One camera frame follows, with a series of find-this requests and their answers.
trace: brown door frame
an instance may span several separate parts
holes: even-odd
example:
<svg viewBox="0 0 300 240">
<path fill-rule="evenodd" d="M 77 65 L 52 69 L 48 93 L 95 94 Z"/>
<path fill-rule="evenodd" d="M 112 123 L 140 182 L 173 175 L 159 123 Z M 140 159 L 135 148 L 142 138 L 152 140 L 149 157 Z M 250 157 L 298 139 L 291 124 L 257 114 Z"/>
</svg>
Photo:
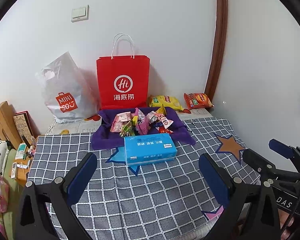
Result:
<svg viewBox="0 0 300 240">
<path fill-rule="evenodd" d="M 223 53 L 226 44 L 228 23 L 228 0 L 217 0 L 216 30 L 212 49 L 211 64 L 204 93 L 213 100 L 214 93 L 218 84 Z"/>
</svg>

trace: white wall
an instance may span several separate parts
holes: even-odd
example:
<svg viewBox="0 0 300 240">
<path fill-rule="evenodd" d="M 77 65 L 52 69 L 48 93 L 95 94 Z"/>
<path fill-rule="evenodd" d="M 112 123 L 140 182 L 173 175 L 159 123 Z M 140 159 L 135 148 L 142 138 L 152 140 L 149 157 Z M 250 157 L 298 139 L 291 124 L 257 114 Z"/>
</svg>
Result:
<svg viewBox="0 0 300 240">
<path fill-rule="evenodd" d="M 89 20 L 72 23 L 71 9 L 89 4 Z M 69 51 L 98 95 L 96 62 L 127 33 L 150 58 L 149 94 L 204 91 L 215 31 L 216 0 L 18 0 L 0 22 L 0 102 L 28 110 L 41 133 L 53 120 L 33 80 Z M 120 55 L 130 53 L 120 42 Z"/>
<path fill-rule="evenodd" d="M 300 27 L 279 0 L 229 0 L 228 20 L 212 114 L 277 167 L 294 170 L 268 143 L 300 146 Z"/>
</svg>

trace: light switch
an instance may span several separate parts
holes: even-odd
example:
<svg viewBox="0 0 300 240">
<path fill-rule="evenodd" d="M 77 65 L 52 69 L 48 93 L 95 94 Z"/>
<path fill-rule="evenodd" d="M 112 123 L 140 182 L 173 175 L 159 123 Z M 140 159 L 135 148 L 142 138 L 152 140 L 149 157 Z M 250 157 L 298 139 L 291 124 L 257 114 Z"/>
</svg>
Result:
<svg viewBox="0 0 300 240">
<path fill-rule="evenodd" d="M 86 8 L 85 7 L 80 8 L 78 17 L 82 17 L 85 15 L 86 15 Z"/>
<path fill-rule="evenodd" d="M 88 19 L 88 8 L 89 8 L 89 5 L 82 6 L 80 8 L 76 8 L 76 9 L 72 9 L 71 21 L 78 22 L 78 21 L 87 20 Z"/>
</svg>

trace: wooden bed frame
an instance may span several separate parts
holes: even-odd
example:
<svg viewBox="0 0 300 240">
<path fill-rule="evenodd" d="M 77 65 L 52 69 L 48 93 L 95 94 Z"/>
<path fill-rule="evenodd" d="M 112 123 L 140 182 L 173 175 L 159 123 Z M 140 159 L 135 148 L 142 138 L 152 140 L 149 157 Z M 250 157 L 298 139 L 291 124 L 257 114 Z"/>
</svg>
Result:
<svg viewBox="0 0 300 240">
<path fill-rule="evenodd" d="M 10 141 L 15 149 L 18 149 L 22 139 L 13 121 L 13 111 L 7 101 L 0 104 L 0 140 Z"/>
</svg>

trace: tissue box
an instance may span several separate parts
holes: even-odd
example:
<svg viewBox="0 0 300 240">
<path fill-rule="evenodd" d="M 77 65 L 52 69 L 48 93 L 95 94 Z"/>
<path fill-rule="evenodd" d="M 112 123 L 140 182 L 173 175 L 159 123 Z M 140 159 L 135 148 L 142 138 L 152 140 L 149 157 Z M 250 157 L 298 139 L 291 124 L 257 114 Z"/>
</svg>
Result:
<svg viewBox="0 0 300 240">
<path fill-rule="evenodd" d="M 177 153 L 168 133 L 125 137 L 124 147 L 128 167 L 171 161 Z"/>
</svg>

